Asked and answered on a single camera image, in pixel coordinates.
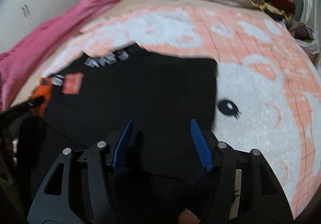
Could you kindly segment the operator thumb tip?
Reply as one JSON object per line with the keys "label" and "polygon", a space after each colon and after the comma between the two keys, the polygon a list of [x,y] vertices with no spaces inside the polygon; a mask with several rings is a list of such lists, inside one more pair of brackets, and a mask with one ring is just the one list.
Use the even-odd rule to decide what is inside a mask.
{"label": "operator thumb tip", "polygon": [[185,209],[179,215],[178,224],[199,224],[200,220],[190,210]]}

